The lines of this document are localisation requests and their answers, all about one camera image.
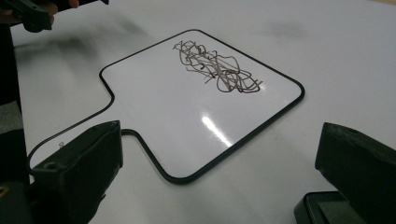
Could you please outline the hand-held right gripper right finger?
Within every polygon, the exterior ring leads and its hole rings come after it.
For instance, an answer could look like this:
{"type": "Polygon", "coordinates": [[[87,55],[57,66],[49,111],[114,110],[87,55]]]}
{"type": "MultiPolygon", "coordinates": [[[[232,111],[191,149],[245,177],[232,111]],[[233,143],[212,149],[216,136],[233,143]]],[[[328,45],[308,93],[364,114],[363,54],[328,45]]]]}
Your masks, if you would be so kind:
{"type": "Polygon", "coordinates": [[[351,128],[326,122],[315,168],[367,224],[396,224],[396,150],[351,128]]]}

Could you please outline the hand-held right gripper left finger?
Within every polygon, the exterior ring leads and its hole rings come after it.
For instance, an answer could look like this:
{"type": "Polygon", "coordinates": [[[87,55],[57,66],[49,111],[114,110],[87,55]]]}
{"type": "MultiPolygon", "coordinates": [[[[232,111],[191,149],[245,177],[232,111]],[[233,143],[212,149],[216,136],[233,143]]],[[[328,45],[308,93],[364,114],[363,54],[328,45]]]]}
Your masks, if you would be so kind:
{"type": "Polygon", "coordinates": [[[95,125],[33,168],[46,224],[88,224],[123,165],[120,123],[95,125]]]}

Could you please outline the white whiteboard with handle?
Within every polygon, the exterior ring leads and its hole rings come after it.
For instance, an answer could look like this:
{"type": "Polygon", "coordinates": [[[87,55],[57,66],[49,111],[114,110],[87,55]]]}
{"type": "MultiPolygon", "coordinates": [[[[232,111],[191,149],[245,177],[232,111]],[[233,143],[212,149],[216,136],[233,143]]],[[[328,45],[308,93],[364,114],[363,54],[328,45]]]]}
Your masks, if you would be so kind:
{"type": "Polygon", "coordinates": [[[159,173],[194,181],[304,98],[304,86],[201,30],[187,30],[105,66],[109,103],[40,142],[35,167],[91,127],[120,122],[159,173]]]}

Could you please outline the black whiteboard eraser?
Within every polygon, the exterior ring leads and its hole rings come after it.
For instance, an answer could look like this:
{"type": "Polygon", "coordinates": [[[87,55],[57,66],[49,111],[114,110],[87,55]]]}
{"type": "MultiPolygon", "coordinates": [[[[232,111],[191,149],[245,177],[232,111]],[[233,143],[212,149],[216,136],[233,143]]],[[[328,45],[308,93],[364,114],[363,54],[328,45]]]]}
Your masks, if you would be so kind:
{"type": "Polygon", "coordinates": [[[338,191],[309,192],[294,208],[297,224],[349,224],[359,217],[338,191]]]}

